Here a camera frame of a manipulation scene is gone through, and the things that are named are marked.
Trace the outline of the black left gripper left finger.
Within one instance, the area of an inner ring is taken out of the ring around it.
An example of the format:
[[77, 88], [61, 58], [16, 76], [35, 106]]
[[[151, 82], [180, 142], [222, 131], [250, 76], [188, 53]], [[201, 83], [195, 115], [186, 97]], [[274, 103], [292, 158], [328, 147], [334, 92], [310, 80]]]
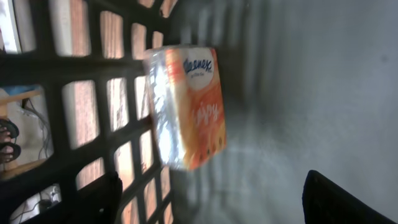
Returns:
[[111, 224], [116, 220], [123, 184], [117, 172], [106, 173], [65, 200], [28, 219], [28, 224]]

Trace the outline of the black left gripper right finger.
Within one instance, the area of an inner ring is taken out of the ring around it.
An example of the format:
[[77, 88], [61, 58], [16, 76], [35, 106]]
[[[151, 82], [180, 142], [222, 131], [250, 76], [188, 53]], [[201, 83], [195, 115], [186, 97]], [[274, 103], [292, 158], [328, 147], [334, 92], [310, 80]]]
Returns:
[[316, 170], [305, 179], [302, 206], [306, 224], [394, 224]]

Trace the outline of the orange Kleenex tissue pack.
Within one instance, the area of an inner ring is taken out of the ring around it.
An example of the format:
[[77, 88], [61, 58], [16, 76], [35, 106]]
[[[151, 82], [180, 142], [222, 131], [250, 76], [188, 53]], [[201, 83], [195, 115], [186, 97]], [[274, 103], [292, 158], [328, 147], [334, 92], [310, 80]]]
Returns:
[[226, 148], [216, 50], [171, 45], [146, 50], [144, 70], [160, 161], [193, 170]]

